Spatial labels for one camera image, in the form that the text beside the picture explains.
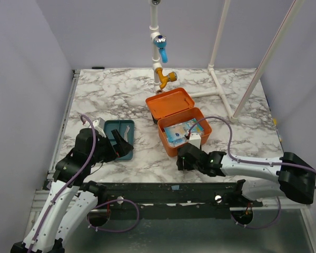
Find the teal divided tray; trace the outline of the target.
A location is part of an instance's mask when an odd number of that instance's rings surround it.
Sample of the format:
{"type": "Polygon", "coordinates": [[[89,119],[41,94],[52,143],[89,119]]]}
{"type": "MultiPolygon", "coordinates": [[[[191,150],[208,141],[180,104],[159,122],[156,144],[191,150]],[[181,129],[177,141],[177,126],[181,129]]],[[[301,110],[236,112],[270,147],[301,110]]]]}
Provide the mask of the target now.
{"type": "MultiPolygon", "coordinates": [[[[110,140],[111,144],[113,140],[113,136],[111,134],[111,131],[114,129],[117,129],[120,133],[120,135],[124,138],[124,131],[126,129],[126,126],[130,126],[130,131],[128,133],[128,143],[130,143],[132,146],[134,146],[134,130],[135,130],[135,124],[133,120],[107,120],[104,124],[104,132],[108,139],[110,140]]],[[[131,159],[116,159],[116,160],[123,160],[123,161],[129,161],[131,159]]]]}

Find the blue cotton swab bag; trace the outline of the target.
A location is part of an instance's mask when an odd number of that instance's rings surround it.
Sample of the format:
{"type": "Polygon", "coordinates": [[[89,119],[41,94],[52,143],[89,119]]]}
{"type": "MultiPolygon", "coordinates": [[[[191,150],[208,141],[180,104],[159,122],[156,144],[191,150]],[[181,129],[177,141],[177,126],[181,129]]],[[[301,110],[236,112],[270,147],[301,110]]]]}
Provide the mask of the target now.
{"type": "Polygon", "coordinates": [[[178,123],[169,127],[165,127],[167,142],[172,147],[177,147],[187,142],[186,136],[189,133],[189,129],[197,122],[196,118],[188,121],[178,123]]]}

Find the orange medicine kit box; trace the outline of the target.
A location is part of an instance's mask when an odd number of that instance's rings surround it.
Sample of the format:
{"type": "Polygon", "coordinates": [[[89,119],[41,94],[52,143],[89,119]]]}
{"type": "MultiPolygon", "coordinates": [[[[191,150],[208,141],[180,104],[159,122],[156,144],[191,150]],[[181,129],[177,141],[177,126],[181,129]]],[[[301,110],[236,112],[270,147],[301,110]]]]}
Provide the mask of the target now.
{"type": "Polygon", "coordinates": [[[169,157],[177,156],[177,147],[168,144],[164,128],[191,119],[200,120],[204,118],[195,102],[183,88],[173,89],[161,94],[149,97],[145,100],[152,115],[154,123],[157,124],[158,134],[169,157]]]}

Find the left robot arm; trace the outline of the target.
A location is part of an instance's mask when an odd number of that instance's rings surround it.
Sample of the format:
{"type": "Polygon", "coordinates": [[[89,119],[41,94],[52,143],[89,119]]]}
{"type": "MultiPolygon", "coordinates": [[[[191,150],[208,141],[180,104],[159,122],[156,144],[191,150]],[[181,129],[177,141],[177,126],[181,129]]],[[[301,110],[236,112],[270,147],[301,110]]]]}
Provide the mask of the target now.
{"type": "Polygon", "coordinates": [[[106,203],[106,188],[84,183],[92,166],[126,156],[133,150],[112,130],[113,139],[96,129],[81,129],[74,148],[60,160],[41,213],[25,239],[13,244],[11,252],[64,252],[65,243],[93,208],[106,203]]]}

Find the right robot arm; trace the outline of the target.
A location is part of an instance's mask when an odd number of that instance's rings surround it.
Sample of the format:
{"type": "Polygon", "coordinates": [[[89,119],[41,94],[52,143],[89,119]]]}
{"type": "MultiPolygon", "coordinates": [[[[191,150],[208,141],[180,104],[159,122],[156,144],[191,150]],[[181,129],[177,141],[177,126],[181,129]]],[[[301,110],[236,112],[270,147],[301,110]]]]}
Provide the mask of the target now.
{"type": "Polygon", "coordinates": [[[281,197],[310,205],[314,200],[316,171],[292,152],[276,158],[253,158],[231,155],[223,151],[206,153],[197,143],[199,136],[177,148],[177,168],[197,170],[209,177],[245,176],[256,180],[243,182],[232,192],[232,201],[242,207],[258,198],[281,197]]]}

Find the yellow faucet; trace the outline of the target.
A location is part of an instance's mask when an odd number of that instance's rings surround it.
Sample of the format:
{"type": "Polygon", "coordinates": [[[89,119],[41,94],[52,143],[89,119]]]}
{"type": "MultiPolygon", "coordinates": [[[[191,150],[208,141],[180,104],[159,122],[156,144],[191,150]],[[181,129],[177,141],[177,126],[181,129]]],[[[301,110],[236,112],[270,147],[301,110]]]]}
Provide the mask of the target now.
{"type": "Polygon", "coordinates": [[[175,82],[177,80],[177,73],[176,72],[170,72],[168,75],[163,75],[163,68],[158,67],[155,70],[155,73],[158,75],[159,80],[160,80],[160,89],[163,90],[168,82],[175,82]]]}

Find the blue faucet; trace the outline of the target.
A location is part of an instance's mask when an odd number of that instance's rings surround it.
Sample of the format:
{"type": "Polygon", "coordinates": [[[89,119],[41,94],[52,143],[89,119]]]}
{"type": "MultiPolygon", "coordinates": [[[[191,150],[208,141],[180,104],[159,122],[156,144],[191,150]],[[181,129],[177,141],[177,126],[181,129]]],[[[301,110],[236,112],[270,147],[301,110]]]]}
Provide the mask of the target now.
{"type": "Polygon", "coordinates": [[[154,45],[158,48],[158,51],[161,55],[162,62],[167,63],[168,62],[168,57],[166,53],[166,37],[163,35],[157,35],[154,40],[153,40],[154,45]]]}

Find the black-handled bandage scissors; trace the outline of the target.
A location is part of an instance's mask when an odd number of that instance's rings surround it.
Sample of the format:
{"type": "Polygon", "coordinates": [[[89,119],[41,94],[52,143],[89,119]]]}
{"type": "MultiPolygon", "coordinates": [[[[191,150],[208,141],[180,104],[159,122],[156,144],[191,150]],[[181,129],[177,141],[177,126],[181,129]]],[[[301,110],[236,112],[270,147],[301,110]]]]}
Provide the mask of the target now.
{"type": "Polygon", "coordinates": [[[130,131],[130,126],[127,125],[127,126],[126,126],[126,129],[125,129],[125,131],[124,131],[124,140],[125,140],[126,142],[128,141],[128,133],[129,133],[129,131],[130,131]]]}

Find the white PVC pipe frame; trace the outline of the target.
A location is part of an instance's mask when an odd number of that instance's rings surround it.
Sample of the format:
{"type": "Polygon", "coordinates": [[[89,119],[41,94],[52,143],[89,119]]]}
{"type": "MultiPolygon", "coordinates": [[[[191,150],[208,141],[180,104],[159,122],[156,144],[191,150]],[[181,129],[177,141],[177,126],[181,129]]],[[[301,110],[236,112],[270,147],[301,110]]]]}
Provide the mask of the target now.
{"type": "Polygon", "coordinates": [[[168,38],[172,37],[167,27],[159,27],[162,23],[163,7],[166,6],[167,3],[165,1],[145,1],[146,10],[149,14],[146,30],[150,34],[150,69],[153,78],[154,92],[160,90],[161,86],[160,78],[156,73],[158,67],[164,70],[165,75],[170,71],[177,71],[178,69],[204,69],[206,73],[210,75],[210,81],[214,89],[202,92],[202,96],[218,96],[231,122],[237,121],[241,116],[247,101],[251,98],[252,92],[265,73],[266,67],[270,64],[285,34],[288,32],[289,27],[304,4],[304,1],[293,1],[290,3],[287,13],[284,15],[270,45],[267,46],[263,57],[260,59],[260,63],[255,67],[255,73],[247,88],[243,91],[243,95],[236,106],[229,102],[228,91],[224,89],[223,82],[219,81],[219,75],[217,73],[219,68],[215,66],[216,61],[219,59],[219,48],[224,45],[223,33],[225,28],[228,27],[229,12],[233,8],[233,3],[233,1],[214,1],[211,3],[209,7],[216,9],[213,11],[213,19],[207,16],[202,17],[200,12],[196,12],[194,17],[194,19],[197,20],[196,27],[200,28],[201,31],[195,32],[190,27],[187,27],[180,32],[183,37],[187,35],[191,36],[192,41],[197,43],[195,49],[189,53],[181,49],[179,50],[181,56],[178,56],[174,61],[163,63],[159,49],[154,44],[154,39],[158,35],[164,34],[166,34],[168,38]]]}

